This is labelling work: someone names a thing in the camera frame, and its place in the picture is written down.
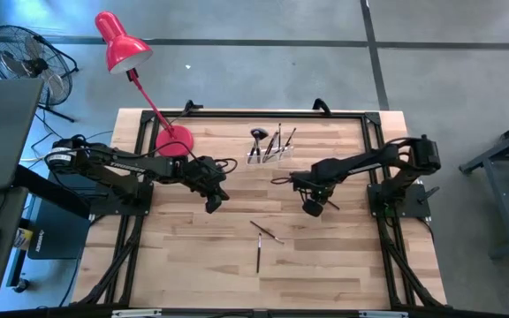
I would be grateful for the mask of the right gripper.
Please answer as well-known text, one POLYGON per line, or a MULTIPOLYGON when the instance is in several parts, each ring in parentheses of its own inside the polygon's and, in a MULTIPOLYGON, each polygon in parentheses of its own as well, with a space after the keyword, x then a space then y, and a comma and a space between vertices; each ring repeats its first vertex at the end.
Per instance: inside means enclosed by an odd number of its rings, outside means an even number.
POLYGON ((290 178, 293 190, 306 193, 310 198, 303 202, 302 209, 313 217, 319 217, 323 204, 318 201, 327 201, 333 195, 334 184, 316 181, 310 171, 291 172, 290 178))

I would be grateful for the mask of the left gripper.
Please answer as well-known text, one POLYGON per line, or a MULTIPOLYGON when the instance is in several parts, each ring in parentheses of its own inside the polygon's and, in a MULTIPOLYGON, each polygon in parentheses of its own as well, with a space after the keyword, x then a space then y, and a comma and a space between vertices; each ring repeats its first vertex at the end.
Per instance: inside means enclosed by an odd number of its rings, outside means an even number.
POLYGON ((226 176, 190 179, 190 189, 201 197, 208 197, 205 203, 207 213, 214 213, 221 206, 222 199, 229 198, 227 192, 221 187, 221 183, 225 180, 226 176))

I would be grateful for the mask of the clear acrylic organizer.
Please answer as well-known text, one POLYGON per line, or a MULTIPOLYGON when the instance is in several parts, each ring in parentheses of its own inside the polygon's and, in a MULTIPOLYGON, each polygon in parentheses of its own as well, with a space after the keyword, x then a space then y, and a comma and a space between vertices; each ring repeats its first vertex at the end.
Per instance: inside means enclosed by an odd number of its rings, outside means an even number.
POLYGON ((278 164, 278 163, 281 163, 283 161, 286 161, 286 160, 290 160, 293 158, 293 153, 294 153, 294 146, 289 146, 288 147, 288 150, 285 152, 285 154, 283 155, 282 159, 280 161, 275 161, 275 162, 269 162, 269 163, 263 163, 262 162, 262 159, 261 159, 261 162, 258 163, 255 159, 253 159, 251 161, 251 163, 248 163, 247 162, 247 158, 248 158, 248 155, 249 155, 249 152, 250 150, 248 150, 246 153, 245 153, 245 158, 246 158, 246 164, 247 165, 269 165, 269 164, 278 164))

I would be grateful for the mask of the black computer case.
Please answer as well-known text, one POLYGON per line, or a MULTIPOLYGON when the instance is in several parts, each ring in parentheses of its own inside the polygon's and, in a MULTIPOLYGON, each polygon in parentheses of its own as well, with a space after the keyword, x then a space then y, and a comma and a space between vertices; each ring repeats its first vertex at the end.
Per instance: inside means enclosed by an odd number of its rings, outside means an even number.
MULTIPOLYGON (((83 177, 68 176, 64 181, 58 181, 51 175, 43 178, 78 194, 89 206, 89 201, 93 198, 92 191, 94 188, 83 177)), ((88 219, 84 219, 50 201, 33 196, 35 197, 34 222, 32 225, 34 237, 28 248, 28 257, 32 260, 77 258, 86 244, 90 227, 90 214, 88 219)))

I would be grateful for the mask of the black desk crossbar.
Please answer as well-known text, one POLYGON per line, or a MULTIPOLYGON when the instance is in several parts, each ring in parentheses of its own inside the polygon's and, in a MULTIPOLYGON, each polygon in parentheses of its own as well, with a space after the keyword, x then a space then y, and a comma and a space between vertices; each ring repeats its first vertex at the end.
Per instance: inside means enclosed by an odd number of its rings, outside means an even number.
POLYGON ((70 213, 88 219, 90 207, 78 194, 41 177, 34 171, 18 165, 15 170, 13 186, 25 187, 31 194, 59 206, 70 213))

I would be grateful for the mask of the red desk lamp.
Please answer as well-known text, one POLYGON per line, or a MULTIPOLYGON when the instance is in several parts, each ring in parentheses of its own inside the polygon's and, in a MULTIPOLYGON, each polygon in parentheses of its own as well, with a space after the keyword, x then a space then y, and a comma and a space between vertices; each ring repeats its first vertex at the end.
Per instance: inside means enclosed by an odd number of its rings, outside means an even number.
POLYGON ((190 155, 194 147, 191 131, 182 125, 171 124, 140 83, 137 67, 152 57, 153 50, 143 40, 127 33, 118 17, 110 11, 99 12, 95 16, 95 26, 106 43, 105 61, 108 72, 125 73, 128 76, 163 128, 156 135, 156 152, 168 157, 190 155))

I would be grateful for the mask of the black floor fan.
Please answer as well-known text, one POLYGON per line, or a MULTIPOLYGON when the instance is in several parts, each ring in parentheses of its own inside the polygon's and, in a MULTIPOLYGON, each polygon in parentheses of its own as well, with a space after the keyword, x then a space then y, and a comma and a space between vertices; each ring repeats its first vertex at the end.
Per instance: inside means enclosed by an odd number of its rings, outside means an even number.
POLYGON ((41 80, 38 108, 71 123, 74 118, 54 110, 54 107, 70 96, 72 76, 78 70, 72 57, 42 35, 22 26, 0 26, 0 78, 41 80))

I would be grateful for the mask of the black metal frame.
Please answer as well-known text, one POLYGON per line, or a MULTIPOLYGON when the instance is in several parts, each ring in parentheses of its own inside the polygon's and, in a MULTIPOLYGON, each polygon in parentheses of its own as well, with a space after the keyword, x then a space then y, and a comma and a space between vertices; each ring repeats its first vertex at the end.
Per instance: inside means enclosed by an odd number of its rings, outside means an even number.
POLYGON ((361 123, 351 111, 334 117, 292 111, 227 110, 221 117, 187 117, 197 155, 233 157, 224 182, 230 199, 209 214, 182 185, 159 185, 142 228, 131 307, 224 309, 386 309, 388 290, 375 219, 368 211, 367 174, 348 178, 319 217, 307 215, 300 196, 275 179, 306 170, 325 157, 364 151, 361 123), (245 153, 263 128, 261 152, 282 123, 281 148, 294 127, 293 158, 247 165, 245 153), (257 237, 262 234, 257 275, 257 237))

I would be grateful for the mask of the silver metal bracket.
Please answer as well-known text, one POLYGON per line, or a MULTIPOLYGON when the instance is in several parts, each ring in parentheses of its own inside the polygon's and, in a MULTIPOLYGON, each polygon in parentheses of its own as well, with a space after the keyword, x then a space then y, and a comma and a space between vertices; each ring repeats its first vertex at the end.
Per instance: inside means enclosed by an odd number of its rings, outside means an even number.
POLYGON ((161 309, 157 308, 140 308, 140 309, 123 309, 114 310, 111 318, 158 318, 163 315, 161 309))
POLYGON ((409 318, 407 312, 367 310, 358 313, 359 318, 409 318))

